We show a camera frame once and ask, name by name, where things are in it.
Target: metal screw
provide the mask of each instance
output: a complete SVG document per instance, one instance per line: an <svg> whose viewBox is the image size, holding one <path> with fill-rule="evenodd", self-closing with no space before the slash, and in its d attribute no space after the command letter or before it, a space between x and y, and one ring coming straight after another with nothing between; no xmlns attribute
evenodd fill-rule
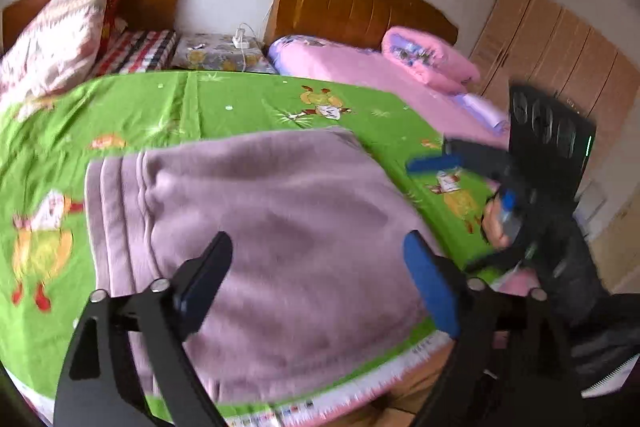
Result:
<svg viewBox="0 0 640 427"><path fill-rule="evenodd" d="M91 295L89 295L89 300L91 302L100 302L102 300L104 300L105 298L107 298L109 296L109 294L107 293L107 290L96 290L94 292L91 293Z"/></svg>
<svg viewBox="0 0 640 427"><path fill-rule="evenodd" d="M466 285L474 292L481 292L484 290L485 286L484 281L482 279L478 279L478 277L473 277L473 279L467 280Z"/></svg>
<svg viewBox="0 0 640 427"><path fill-rule="evenodd" d="M171 286L169 279L156 279L151 283L151 291L153 293L164 292Z"/></svg>
<svg viewBox="0 0 640 427"><path fill-rule="evenodd" d="M531 296L536 300L536 301L546 301L546 292L542 289L542 288L533 288L531 290Z"/></svg>

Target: wardrobe door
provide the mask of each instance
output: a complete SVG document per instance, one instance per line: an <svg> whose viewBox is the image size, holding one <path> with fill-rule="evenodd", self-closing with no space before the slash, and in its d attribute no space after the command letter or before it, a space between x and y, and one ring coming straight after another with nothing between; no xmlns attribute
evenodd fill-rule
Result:
<svg viewBox="0 0 640 427"><path fill-rule="evenodd" d="M549 93L562 91L574 69L589 33L589 25L562 8L545 51L529 82Z"/></svg>
<svg viewBox="0 0 640 427"><path fill-rule="evenodd" d="M556 27L561 7L552 0L531 0L484 96L501 110L509 109L509 81L527 80Z"/></svg>
<svg viewBox="0 0 640 427"><path fill-rule="evenodd" d="M529 0L496 0L494 9L469 57L480 70L480 83L469 90L482 93L504 57Z"/></svg>
<svg viewBox="0 0 640 427"><path fill-rule="evenodd" d="M596 139L584 174L590 174L602 163L622 131L640 87L640 71L622 53L616 55L613 67L589 117L596 123Z"/></svg>
<svg viewBox="0 0 640 427"><path fill-rule="evenodd" d="M590 28L578 62L558 99L581 114L589 114L607 81L617 52L611 42Z"/></svg>

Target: pink folded blanket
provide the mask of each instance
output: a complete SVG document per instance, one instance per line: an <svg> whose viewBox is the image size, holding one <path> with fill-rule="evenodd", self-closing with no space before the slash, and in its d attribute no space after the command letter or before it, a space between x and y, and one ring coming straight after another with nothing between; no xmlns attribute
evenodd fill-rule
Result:
<svg viewBox="0 0 640 427"><path fill-rule="evenodd" d="M404 341L426 317L402 260L413 207L342 127L262 132L107 157L85 204L97 286L142 291L232 238L228 276L185 344L210 397L316 391ZM139 339L143 387L158 389Z"/></svg>
<svg viewBox="0 0 640 427"><path fill-rule="evenodd" d="M468 83L480 79L478 68L447 42L411 28L389 28L382 54L418 82L445 94L465 93Z"/></svg>

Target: brown headboard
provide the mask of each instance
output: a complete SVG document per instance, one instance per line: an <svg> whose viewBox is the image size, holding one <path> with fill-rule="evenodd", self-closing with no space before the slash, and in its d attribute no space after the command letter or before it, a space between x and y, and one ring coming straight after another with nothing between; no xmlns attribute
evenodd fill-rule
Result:
<svg viewBox="0 0 640 427"><path fill-rule="evenodd" d="M326 38L350 46L380 48L391 26L408 26L454 44L458 28L423 0L274 0L266 45L291 34Z"/></svg>
<svg viewBox="0 0 640 427"><path fill-rule="evenodd" d="M178 0L122 0L118 15L133 30L165 30L174 27ZM18 0L2 11L2 42L8 50L22 30L49 0Z"/></svg>

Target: pink bedsheet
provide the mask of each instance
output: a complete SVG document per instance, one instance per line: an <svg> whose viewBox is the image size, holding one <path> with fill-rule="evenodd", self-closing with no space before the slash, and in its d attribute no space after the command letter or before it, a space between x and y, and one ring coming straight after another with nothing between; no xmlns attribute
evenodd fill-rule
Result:
<svg viewBox="0 0 640 427"><path fill-rule="evenodd" d="M435 130L507 148L508 132L492 131L449 95L417 82L382 54L312 37L275 42L269 56L280 74L366 86L396 94Z"/></svg>

